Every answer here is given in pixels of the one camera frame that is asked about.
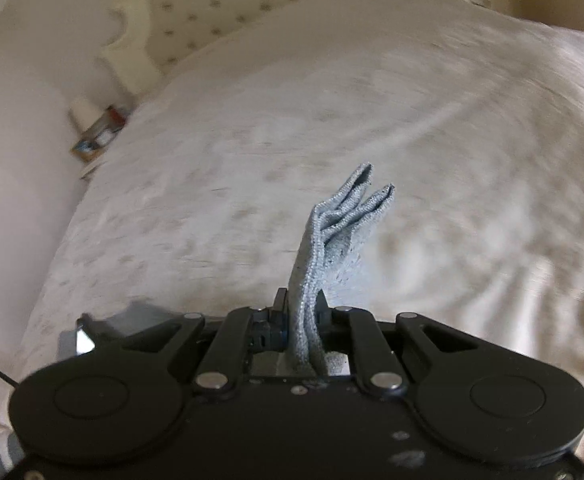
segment bedspread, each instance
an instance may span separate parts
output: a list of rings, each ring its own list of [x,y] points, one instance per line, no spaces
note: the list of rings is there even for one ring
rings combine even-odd
[[[584,383],[584,34],[460,0],[303,0],[177,72],[79,205],[23,374],[82,312],[271,304],[310,208],[370,161],[396,201],[361,306],[420,312]]]

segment bed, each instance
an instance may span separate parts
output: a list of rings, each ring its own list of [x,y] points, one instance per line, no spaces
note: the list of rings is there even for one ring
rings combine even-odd
[[[58,248],[22,374],[82,312],[271,304],[310,208],[370,161],[396,200],[364,306],[584,384],[584,34],[460,0],[202,1],[115,4],[105,56],[141,104]]]

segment screw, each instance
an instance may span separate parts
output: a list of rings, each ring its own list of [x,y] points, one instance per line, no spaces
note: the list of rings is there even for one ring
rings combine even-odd
[[[383,390],[395,390],[403,384],[403,378],[393,372],[379,372],[372,376],[370,382]]]
[[[292,386],[290,390],[293,395],[305,395],[307,393],[307,388],[298,384],[297,386]]]
[[[220,372],[204,372],[199,374],[195,381],[206,390],[220,390],[227,384],[227,377]]]

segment silver bolt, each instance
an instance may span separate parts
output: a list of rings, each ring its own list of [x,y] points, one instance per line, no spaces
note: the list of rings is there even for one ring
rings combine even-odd
[[[207,390],[220,390],[227,384],[227,377],[220,372],[204,372],[195,379],[196,383]]]
[[[298,384],[297,386],[292,386],[290,392],[293,395],[305,395],[307,393],[307,388]]]
[[[370,379],[377,388],[384,390],[395,390],[403,384],[403,378],[393,372],[379,372]]]
[[[46,478],[38,471],[28,471],[23,475],[23,480],[46,480]]]

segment white bed sheet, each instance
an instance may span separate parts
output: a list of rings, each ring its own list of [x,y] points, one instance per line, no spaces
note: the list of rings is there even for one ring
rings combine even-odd
[[[459,0],[303,0],[178,73],[78,207],[24,374],[82,312],[270,304],[312,205],[370,161],[396,203],[368,247],[364,306],[584,383],[584,34]]]

